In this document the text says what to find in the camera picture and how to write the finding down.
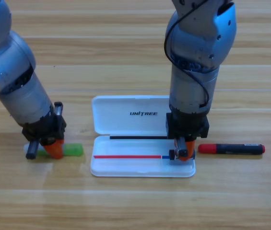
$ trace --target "red line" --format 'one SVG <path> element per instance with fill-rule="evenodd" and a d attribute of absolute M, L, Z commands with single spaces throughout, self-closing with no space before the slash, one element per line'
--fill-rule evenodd
<path fill-rule="evenodd" d="M 162 156 L 147 156 L 147 155 L 98 155 L 95 159 L 161 159 Z"/>

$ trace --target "white base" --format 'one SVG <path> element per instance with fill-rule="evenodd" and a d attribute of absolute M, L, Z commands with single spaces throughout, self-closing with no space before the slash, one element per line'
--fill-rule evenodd
<path fill-rule="evenodd" d="M 96 155 L 163 155 L 174 149 L 174 141 L 167 139 L 95 139 L 91 173 L 102 177 L 191 177 L 195 174 L 195 160 L 186 162 L 169 159 L 95 159 Z"/>

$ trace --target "red marker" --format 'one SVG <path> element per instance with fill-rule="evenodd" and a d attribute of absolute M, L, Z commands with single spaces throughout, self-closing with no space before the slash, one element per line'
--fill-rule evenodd
<path fill-rule="evenodd" d="M 201 144 L 198 152 L 208 154 L 262 155 L 264 145 Z"/>

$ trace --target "white plastic case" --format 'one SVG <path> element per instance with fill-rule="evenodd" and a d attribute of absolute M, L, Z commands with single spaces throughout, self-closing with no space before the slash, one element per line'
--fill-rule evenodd
<path fill-rule="evenodd" d="M 166 137 L 169 96 L 97 96 L 92 100 L 95 131 L 91 172 L 102 177 L 190 177 L 195 160 L 162 159 L 175 148 L 168 139 L 124 139 L 125 136 Z M 158 159 L 99 159 L 109 156 L 156 156 Z"/>

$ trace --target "black line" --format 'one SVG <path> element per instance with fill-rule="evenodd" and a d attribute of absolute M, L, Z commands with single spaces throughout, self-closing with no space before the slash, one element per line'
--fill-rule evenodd
<path fill-rule="evenodd" d="M 166 136 L 110 136 L 110 139 L 167 139 Z"/>

